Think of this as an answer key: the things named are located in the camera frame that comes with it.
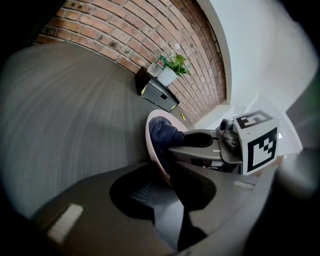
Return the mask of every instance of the brick wall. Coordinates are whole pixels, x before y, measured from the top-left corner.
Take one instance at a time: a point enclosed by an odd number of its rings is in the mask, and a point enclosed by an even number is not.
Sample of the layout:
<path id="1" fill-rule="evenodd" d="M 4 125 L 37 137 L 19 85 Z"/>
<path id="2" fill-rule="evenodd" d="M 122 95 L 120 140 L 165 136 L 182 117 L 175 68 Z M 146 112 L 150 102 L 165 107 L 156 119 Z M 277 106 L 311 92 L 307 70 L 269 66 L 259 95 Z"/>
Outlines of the brick wall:
<path id="1" fill-rule="evenodd" d="M 192 77 L 179 77 L 169 88 L 190 120 L 197 123 L 226 99 L 219 45 L 195 0 L 68 0 L 35 44 L 60 41 L 89 48 L 134 73 L 178 43 Z"/>

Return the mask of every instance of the gray floor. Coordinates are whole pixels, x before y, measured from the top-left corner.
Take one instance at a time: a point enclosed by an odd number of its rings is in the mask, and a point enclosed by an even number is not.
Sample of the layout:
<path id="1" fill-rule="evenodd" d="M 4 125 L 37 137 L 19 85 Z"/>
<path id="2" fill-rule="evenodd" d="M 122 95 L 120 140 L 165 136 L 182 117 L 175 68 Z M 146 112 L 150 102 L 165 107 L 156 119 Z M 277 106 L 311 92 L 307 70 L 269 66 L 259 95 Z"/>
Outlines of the gray floor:
<path id="1" fill-rule="evenodd" d="M 1 73 L 0 102 L 1 179 L 28 218 L 83 178 L 149 160 L 145 125 L 159 107 L 136 94 L 133 73 L 82 47 L 15 53 Z M 181 113 L 172 112 L 182 121 Z"/>

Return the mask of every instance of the navy blue cloth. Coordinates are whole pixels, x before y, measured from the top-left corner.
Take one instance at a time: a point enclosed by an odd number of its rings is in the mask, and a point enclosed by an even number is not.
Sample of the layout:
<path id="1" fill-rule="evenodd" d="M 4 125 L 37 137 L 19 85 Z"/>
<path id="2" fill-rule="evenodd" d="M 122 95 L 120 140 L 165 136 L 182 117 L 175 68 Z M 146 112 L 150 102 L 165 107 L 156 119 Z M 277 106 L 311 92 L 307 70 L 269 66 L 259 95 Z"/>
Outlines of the navy blue cloth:
<path id="1" fill-rule="evenodd" d="M 168 147 L 180 146 L 185 138 L 171 122 L 163 116 L 155 116 L 149 122 L 151 142 L 163 169 L 170 174 L 172 158 Z"/>

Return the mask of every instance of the potted plant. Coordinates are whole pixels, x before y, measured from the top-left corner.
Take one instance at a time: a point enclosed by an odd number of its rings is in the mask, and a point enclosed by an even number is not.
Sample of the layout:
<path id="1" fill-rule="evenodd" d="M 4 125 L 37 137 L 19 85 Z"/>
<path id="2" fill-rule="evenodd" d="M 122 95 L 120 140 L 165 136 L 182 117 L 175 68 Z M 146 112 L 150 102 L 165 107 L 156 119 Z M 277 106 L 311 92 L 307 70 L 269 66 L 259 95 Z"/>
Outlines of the potted plant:
<path id="1" fill-rule="evenodd" d="M 188 69 L 185 67 L 187 59 L 180 54 L 175 56 L 175 60 L 165 63 L 163 71 L 157 76 L 158 80 L 164 85 L 170 85 L 178 76 L 182 77 L 183 74 L 191 76 Z"/>

